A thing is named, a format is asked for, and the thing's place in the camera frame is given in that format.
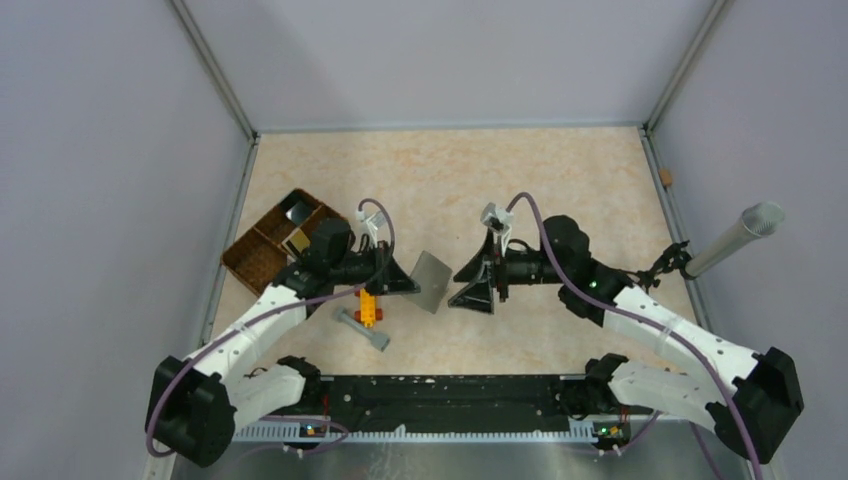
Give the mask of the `grey card holder wallet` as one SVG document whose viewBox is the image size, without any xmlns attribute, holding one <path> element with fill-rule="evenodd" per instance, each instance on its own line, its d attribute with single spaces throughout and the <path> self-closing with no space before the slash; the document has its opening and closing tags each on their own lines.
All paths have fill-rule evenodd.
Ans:
<svg viewBox="0 0 848 480">
<path fill-rule="evenodd" d="M 453 275 L 450 266 L 429 251 L 422 251 L 412 270 L 411 278 L 418 284 L 417 293 L 403 298 L 418 308 L 435 315 L 448 291 Z"/>
</svg>

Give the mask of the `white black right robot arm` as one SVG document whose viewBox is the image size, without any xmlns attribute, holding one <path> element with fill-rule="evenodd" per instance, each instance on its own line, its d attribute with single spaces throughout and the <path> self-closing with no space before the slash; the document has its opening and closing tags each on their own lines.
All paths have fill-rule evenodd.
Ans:
<svg viewBox="0 0 848 480">
<path fill-rule="evenodd" d="M 594 259 L 590 240 L 567 215 L 544 220 L 543 247 L 515 249 L 493 231 L 454 276 L 461 289 L 448 305 L 491 314 L 513 285 L 556 284 L 574 315 L 629 337 L 677 367 L 665 372 L 622 355 L 587 364 L 589 404 L 600 412 L 619 405 L 660 410 L 710 429 L 746 460 L 769 463 L 804 409 L 795 362 L 771 347 L 734 344 L 661 306 L 623 271 Z"/>
</svg>

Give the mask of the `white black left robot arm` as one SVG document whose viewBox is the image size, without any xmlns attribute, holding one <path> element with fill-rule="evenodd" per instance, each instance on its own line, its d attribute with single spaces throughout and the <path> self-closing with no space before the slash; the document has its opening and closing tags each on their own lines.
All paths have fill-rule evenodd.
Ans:
<svg viewBox="0 0 848 480">
<path fill-rule="evenodd" d="M 373 296 L 419 292 L 393 257 L 396 234 L 388 214 L 359 212 L 357 218 L 367 247 L 352 248 L 347 221 L 321 221 L 310 245 L 272 278 L 246 313 L 206 346 L 157 366 L 145 423 L 151 455 L 178 454 L 208 467 L 243 427 L 286 406 L 302 414 L 314 410 L 321 397 L 317 382 L 280 364 L 251 376 L 254 365 L 328 301 L 361 290 Z"/>
</svg>

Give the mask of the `brown woven divided basket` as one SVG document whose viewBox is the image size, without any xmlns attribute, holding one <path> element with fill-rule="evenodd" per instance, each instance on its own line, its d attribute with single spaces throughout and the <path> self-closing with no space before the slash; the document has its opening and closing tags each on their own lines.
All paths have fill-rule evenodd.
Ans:
<svg viewBox="0 0 848 480">
<path fill-rule="evenodd" d="M 279 202 L 291 192 L 301 193 L 318 204 L 312 215 L 299 226 L 287 220 L 278 207 Z M 298 259 L 289 256 L 281 247 L 281 242 L 293 230 L 301 229 L 311 241 L 321 221 L 342 217 L 331 206 L 303 189 L 293 189 L 287 195 L 238 237 L 221 257 L 221 264 L 226 270 L 255 295 L 260 295 L 283 267 Z"/>
</svg>

